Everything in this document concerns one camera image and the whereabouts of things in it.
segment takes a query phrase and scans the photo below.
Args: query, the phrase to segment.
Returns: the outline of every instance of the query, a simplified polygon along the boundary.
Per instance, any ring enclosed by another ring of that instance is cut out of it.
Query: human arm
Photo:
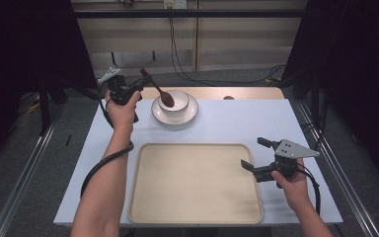
[[[297,163],[303,165],[303,159],[297,159]],[[296,172],[294,177],[287,180],[277,171],[271,174],[284,189],[288,205],[297,215],[305,236],[333,236],[310,202],[306,176]]]
[[[127,105],[118,106],[110,101],[109,94],[106,95],[114,131],[103,158],[128,146],[139,97],[139,92],[135,92]],[[76,210],[71,236],[118,236],[125,197],[127,159],[128,153],[113,159],[89,181]]]

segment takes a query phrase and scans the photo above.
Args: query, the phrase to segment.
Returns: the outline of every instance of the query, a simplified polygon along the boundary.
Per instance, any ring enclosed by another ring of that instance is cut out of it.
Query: beige tray
[[[242,144],[142,146],[129,217],[135,223],[255,224],[263,218],[252,163]]]

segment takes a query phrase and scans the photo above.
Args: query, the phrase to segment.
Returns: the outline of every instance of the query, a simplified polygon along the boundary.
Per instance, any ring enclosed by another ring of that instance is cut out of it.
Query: wooden spoon
[[[144,68],[140,69],[140,72],[143,76],[148,76],[149,74],[146,72]],[[152,77],[150,77],[150,81],[155,86],[155,88],[159,91],[159,94],[161,95],[161,101],[162,103],[169,108],[172,108],[175,105],[174,98],[169,94],[168,92],[162,91],[159,86],[156,84],[156,82],[153,80]]]

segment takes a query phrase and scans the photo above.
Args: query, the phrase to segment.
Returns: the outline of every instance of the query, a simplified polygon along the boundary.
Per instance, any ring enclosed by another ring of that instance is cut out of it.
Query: white table
[[[228,101],[198,99],[197,101],[199,111],[195,119],[181,126],[167,126],[158,122],[151,113],[153,99],[143,99],[138,103],[136,112],[140,121],[134,124],[134,131],[131,136],[135,147],[129,153],[128,159],[127,188],[120,220],[122,226],[154,226],[133,223],[128,218],[136,157],[140,147],[146,143],[241,143],[251,150],[256,167],[269,165],[274,160],[273,150],[258,145],[257,137],[261,136],[275,141],[289,139],[308,146],[288,100]],[[69,187],[55,216],[55,224],[65,226],[72,224],[79,203],[83,180],[103,156],[111,134],[111,127],[106,122],[101,110],[97,110]],[[326,223],[342,222],[341,215],[315,158],[307,158],[304,161],[306,167],[311,170],[320,185],[322,197],[321,216],[323,220]],[[257,226],[298,223],[294,212],[286,203],[283,191],[276,187],[275,182],[259,183],[258,186],[263,202],[264,218],[260,223],[256,224]],[[309,196],[314,202],[314,190],[310,182]],[[182,227],[183,225],[158,224],[155,226]]]

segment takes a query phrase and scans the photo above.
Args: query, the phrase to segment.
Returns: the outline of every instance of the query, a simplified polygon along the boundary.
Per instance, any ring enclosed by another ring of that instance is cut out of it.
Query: power outlet
[[[175,9],[175,0],[164,0],[165,9]]]
[[[175,9],[186,9],[187,0],[175,0]]]

